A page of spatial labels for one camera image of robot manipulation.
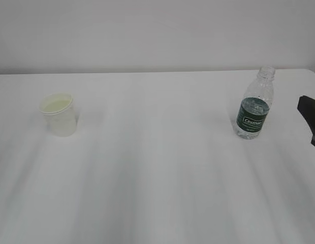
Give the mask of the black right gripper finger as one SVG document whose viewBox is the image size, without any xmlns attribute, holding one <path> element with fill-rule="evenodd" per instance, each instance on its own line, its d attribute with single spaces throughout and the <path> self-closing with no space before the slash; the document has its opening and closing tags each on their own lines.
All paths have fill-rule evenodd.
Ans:
<svg viewBox="0 0 315 244">
<path fill-rule="evenodd" d="M 311 144 L 315 147 L 315 99 L 308 96 L 301 96 L 297 109 L 307 122 L 311 132 Z"/>
</svg>

